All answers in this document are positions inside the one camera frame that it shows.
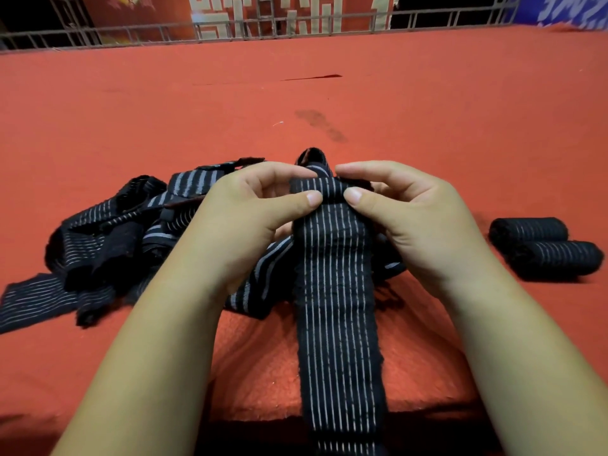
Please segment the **hand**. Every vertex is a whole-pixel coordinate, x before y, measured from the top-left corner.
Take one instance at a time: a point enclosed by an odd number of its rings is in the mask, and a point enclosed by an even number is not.
[[[386,228],[411,273],[433,296],[475,281],[497,260],[460,195],[444,180],[392,161],[338,165],[342,177],[372,182],[346,189],[359,213]]]
[[[222,177],[209,191],[172,253],[190,254],[225,295],[249,275],[277,229],[315,210],[318,191],[289,193],[293,177],[316,177],[314,171],[266,161]]]

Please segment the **forearm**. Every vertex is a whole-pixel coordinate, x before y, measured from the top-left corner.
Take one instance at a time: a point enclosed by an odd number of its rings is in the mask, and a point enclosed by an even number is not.
[[[606,386],[498,262],[477,281],[452,288],[445,303],[509,455],[605,451]]]
[[[183,245],[120,330],[54,456],[192,454],[221,303]]]

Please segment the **fingernail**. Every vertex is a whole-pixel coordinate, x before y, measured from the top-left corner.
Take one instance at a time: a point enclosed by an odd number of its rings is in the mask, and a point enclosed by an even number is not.
[[[316,208],[323,201],[323,195],[318,190],[311,190],[307,193],[306,198],[308,198],[308,204],[311,208]]]
[[[361,189],[359,187],[348,187],[344,191],[344,198],[351,205],[356,205],[361,200]]]

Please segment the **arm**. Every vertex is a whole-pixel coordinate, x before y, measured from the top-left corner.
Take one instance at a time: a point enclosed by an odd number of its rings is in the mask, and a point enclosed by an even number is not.
[[[103,359],[53,456],[190,455],[224,299],[276,230],[314,210],[287,195],[305,168],[261,163],[222,178],[199,207]]]
[[[496,260],[453,187],[390,161],[336,171],[374,182],[376,193],[353,188],[345,198],[386,228],[413,275],[445,304],[506,453],[604,453],[608,389]]]

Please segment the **metal railing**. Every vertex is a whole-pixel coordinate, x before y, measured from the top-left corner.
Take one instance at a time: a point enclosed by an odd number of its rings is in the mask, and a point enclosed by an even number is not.
[[[178,43],[207,43],[225,41],[254,41],[265,39],[281,39],[294,37],[315,37],[315,36],[338,36],[338,35],[361,35],[378,34],[399,31],[419,31],[426,29],[462,29],[471,27],[487,27],[510,25],[513,23],[517,7],[520,0],[504,0],[503,2],[494,1],[492,6],[467,7],[467,8],[443,8],[443,9],[415,9],[410,11],[392,11],[391,13],[356,13],[356,14],[331,14],[329,16],[297,16],[297,17],[276,17],[264,16],[263,19],[242,19],[230,21],[213,22],[172,22],[148,25],[123,25],[119,27],[66,27],[59,30],[38,30],[23,32],[4,32],[0,33],[0,42],[10,45],[9,50],[20,50],[25,48],[53,48],[53,49],[73,49],[73,48],[110,48],[134,45],[154,45],[154,44],[178,44]],[[463,13],[488,13],[488,20],[485,23],[463,23],[461,16]],[[447,22],[442,26],[422,27],[419,24],[421,16],[426,14],[449,14]],[[407,27],[399,29],[376,29],[375,19],[395,16],[408,16]],[[333,20],[335,19],[368,19],[369,28],[355,31],[333,31]],[[299,21],[327,21],[325,24],[327,31],[323,33],[295,33],[289,25],[297,25]],[[262,34],[262,24],[271,23],[271,33]],[[250,33],[248,28],[254,25],[257,28],[257,35]],[[208,38],[202,34],[202,29],[206,27],[221,26],[225,28],[227,37]],[[172,37],[172,32],[180,29],[179,35]],[[51,37],[63,36],[67,38],[68,46],[53,47],[50,45]]]

